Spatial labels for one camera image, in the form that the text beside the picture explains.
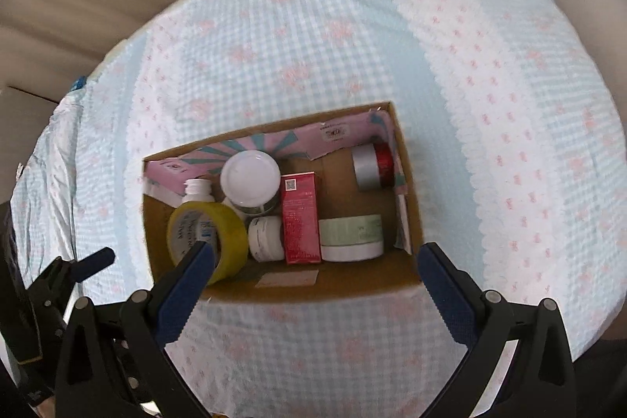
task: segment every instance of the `red rectangular package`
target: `red rectangular package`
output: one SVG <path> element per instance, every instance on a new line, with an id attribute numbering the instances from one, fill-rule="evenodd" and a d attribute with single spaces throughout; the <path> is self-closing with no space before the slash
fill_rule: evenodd
<path id="1" fill-rule="evenodd" d="M 315 172 L 281 176 L 283 246 L 288 264 L 322 262 Z"/>

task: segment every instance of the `silver bolt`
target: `silver bolt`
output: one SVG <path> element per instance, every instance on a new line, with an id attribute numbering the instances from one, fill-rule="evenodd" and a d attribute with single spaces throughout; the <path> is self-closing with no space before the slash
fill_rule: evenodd
<path id="1" fill-rule="evenodd" d="M 557 303 L 551 298 L 543 299 L 542 304 L 544 305 L 546 310 L 557 310 Z"/>
<path id="2" fill-rule="evenodd" d="M 85 296 L 83 296 L 82 298 L 78 298 L 76 300 L 76 303 L 74 304 L 74 307 L 76 307 L 78 310 L 82 310 L 87 305 L 89 305 L 89 299 L 87 299 Z"/>
<path id="3" fill-rule="evenodd" d="M 139 289 L 130 295 L 130 298 L 134 303 L 141 303 L 142 301 L 146 301 L 148 298 L 148 292 L 143 289 Z"/>
<path id="4" fill-rule="evenodd" d="M 498 303 L 501 301 L 501 295 L 496 291 L 486 291 L 485 299 L 490 301 L 490 303 Z"/>

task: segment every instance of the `cardboard box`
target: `cardboard box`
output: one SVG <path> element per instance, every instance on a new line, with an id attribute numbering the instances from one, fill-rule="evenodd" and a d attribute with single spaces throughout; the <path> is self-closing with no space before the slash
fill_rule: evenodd
<path id="1" fill-rule="evenodd" d="M 288 264 L 322 262 L 315 172 L 281 176 L 283 248 Z"/>
<path id="2" fill-rule="evenodd" d="M 167 150 L 145 159 L 156 161 L 184 155 L 190 151 L 215 142 L 237 139 L 257 133 L 292 130 L 309 123 L 325 123 L 349 114 L 382 109 L 390 114 L 394 122 L 394 137 L 400 163 L 407 182 L 407 213 L 410 243 L 414 249 L 422 245 L 422 232 L 418 214 L 411 165 L 402 138 L 402 132 L 391 103 L 376 103 L 349 109 L 319 112 L 299 118 L 277 121 L 267 125 L 245 128 L 225 133 L 192 144 Z M 400 290 L 419 283 L 414 257 L 394 248 L 397 234 L 396 197 L 392 188 L 360 192 L 352 166 L 350 149 L 333 151 L 321 158 L 309 161 L 304 158 L 278 160 L 281 174 L 315 172 L 318 180 L 319 219 L 381 215 L 386 252 L 377 259 L 360 262 L 325 262 L 316 264 L 319 270 L 316 282 L 311 286 L 256 288 L 259 279 L 266 273 L 303 271 L 303 266 L 281 262 L 259 263 L 250 259 L 236 277 L 209 286 L 202 298 L 240 302 L 285 302 L 316 301 L 334 298 L 350 298 Z M 215 178 L 214 196 L 221 198 L 221 190 Z M 174 211 L 170 206 L 147 195 L 143 198 L 143 219 L 148 248 L 148 257 L 153 278 L 158 280 L 174 265 L 167 250 L 167 221 Z"/>

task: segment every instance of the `bed sheet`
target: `bed sheet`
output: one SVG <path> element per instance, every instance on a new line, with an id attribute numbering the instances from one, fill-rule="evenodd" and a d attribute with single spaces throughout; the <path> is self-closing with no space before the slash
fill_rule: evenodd
<path id="1" fill-rule="evenodd" d="M 482 288 L 557 300 L 573 356 L 627 289 L 616 109 L 552 0 L 181 0 L 62 100 L 12 208 L 28 284 L 111 246 L 96 303 L 152 285 L 142 158 L 251 125 L 391 100 L 424 238 Z M 419 416 L 453 372 L 423 286 L 319 304 L 199 303 L 171 358 L 228 416 Z M 494 398 L 509 346 L 477 411 Z"/>

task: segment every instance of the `yellow tape roll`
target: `yellow tape roll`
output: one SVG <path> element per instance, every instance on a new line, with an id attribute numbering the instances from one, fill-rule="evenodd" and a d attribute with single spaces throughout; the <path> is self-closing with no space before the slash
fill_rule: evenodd
<path id="1" fill-rule="evenodd" d="M 219 202 L 186 202 L 174 210 L 167 222 L 167 248 L 177 263 L 181 249 L 189 250 L 196 241 L 196 225 L 208 217 L 216 226 L 221 254 L 207 282 L 214 284 L 237 274 L 248 259 L 248 233 L 244 222 L 229 207 Z"/>

